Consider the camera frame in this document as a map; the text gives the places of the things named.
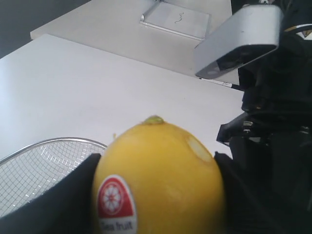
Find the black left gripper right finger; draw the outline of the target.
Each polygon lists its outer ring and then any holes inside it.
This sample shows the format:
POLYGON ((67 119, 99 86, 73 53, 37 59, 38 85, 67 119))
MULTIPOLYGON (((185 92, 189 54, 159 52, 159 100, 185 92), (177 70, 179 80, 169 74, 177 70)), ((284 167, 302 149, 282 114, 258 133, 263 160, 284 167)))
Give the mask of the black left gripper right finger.
POLYGON ((214 156, 222 174, 228 234, 310 234, 312 214, 286 202, 243 172, 226 154, 214 156))

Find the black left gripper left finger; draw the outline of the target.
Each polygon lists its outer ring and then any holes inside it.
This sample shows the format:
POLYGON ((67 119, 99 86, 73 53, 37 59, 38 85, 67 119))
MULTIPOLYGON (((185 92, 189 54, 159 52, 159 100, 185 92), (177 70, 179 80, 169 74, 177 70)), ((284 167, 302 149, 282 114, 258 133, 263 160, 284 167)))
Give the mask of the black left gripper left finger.
POLYGON ((2 234, 91 234, 91 189, 100 154, 89 155, 68 176, 0 219, 2 234))

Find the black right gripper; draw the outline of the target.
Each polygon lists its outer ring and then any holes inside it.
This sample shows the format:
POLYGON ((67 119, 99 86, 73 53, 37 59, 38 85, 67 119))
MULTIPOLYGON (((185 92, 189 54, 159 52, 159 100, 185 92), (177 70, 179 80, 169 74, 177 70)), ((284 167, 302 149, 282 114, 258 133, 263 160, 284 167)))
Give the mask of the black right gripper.
POLYGON ((238 70, 243 113, 217 141, 271 192, 312 210, 312 42, 282 32, 279 47, 238 70))

